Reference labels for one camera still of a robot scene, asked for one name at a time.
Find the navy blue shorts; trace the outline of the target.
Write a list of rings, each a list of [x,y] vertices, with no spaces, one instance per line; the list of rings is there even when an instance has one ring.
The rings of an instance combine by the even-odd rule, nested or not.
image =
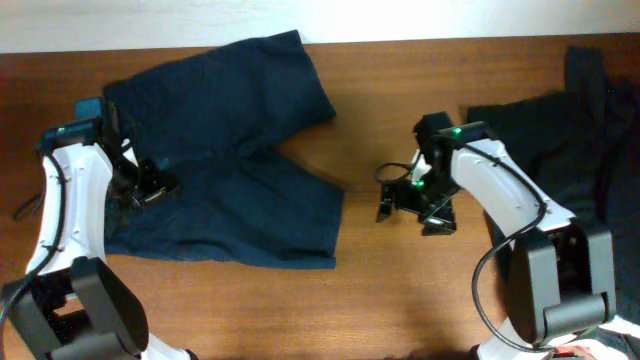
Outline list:
[[[297,31],[251,38],[105,86],[135,154],[179,189],[111,207],[110,254],[332,269],[344,193],[278,145],[336,112]]]

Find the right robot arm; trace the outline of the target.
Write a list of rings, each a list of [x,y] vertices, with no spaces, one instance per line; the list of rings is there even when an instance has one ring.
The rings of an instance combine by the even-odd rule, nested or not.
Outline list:
[[[611,322],[616,315],[613,240],[547,195],[512,160],[483,122],[454,125],[444,112],[413,128],[418,148],[405,174],[382,181],[378,221],[394,210],[416,215],[425,236],[450,235],[457,225],[454,195],[465,190],[503,238],[475,266],[471,293],[482,311],[478,283],[486,263],[507,249],[507,317],[470,351],[472,359],[553,359],[563,339]]]

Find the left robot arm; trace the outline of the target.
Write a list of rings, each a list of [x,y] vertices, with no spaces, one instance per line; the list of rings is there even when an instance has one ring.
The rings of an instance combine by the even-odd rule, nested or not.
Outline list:
[[[196,360],[153,335],[139,299],[107,264],[108,198],[142,210],[179,185],[138,159],[121,113],[102,97],[78,102],[73,122],[44,132],[38,240],[22,279],[3,285],[1,322],[36,359]]]

